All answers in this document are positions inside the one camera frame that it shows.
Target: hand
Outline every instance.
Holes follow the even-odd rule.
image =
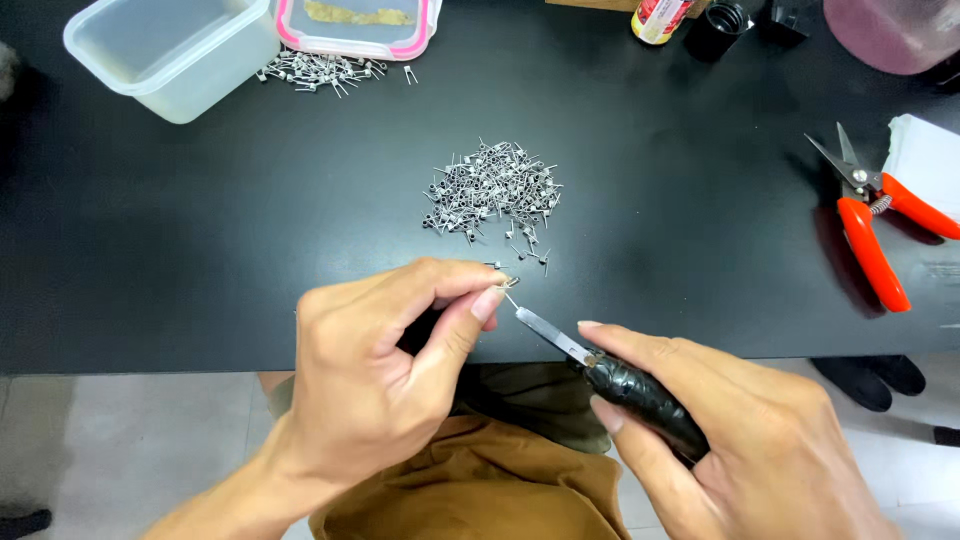
[[[580,334],[660,380],[709,440],[688,471],[622,409],[591,400],[674,540],[900,538],[816,382],[685,339],[590,322]]]
[[[359,282],[311,290],[297,305],[293,405],[264,445],[288,476],[339,491],[419,452],[446,418],[460,368],[496,326],[508,279],[478,262],[421,258]],[[416,357],[404,330],[444,308]]]

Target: black tabletop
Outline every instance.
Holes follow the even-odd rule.
[[[292,369],[303,291],[417,256],[499,259],[571,333],[594,319],[745,357],[960,348],[960,243],[878,219],[913,302],[885,312],[803,137],[835,147],[841,120],[880,166],[893,116],[960,131],[960,96],[874,71],[822,20],[796,49],[751,31],[707,65],[687,28],[641,45],[629,13],[447,0],[418,85],[397,64],[344,99],[251,78],[177,126],[63,49],[87,2],[0,6],[32,67],[0,106],[2,372]],[[478,136],[559,165],[546,278],[506,220],[472,248],[420,226],[432,167]],[[560,359],[499,317],[472,361]]]

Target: white paper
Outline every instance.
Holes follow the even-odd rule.
[[[960,135],[911,114],[891,120],[890,132],[883,172],[960,221]]]

